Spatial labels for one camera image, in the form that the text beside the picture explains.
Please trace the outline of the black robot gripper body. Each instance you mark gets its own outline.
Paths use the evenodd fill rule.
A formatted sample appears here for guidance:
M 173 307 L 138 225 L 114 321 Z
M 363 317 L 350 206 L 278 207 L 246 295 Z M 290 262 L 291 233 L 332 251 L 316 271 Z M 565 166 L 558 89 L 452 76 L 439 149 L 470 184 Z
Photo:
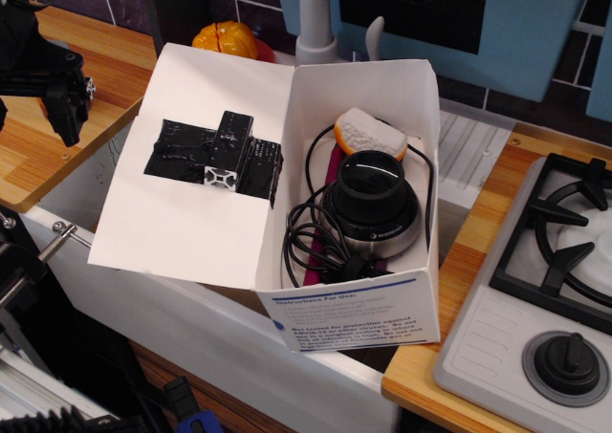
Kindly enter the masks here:
M 44 97 L 53 84 L 64 82 L 70 102 L 88 107 L 96 88 L 82 71 L 84 59 L 41 35 L 35 13 L 43 8 L 28 0 L 1 0 L 1 94 Z

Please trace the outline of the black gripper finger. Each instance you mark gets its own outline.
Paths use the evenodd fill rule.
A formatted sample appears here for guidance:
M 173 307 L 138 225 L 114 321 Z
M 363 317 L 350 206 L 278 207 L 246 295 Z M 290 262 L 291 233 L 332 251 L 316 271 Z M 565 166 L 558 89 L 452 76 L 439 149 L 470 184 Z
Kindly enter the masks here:
M 63 93 L 46 96 L 48 120 L 67 147 L 79 143 L 82 126 L 89 119 L 89 108 L 89 97 L 72 100 Z

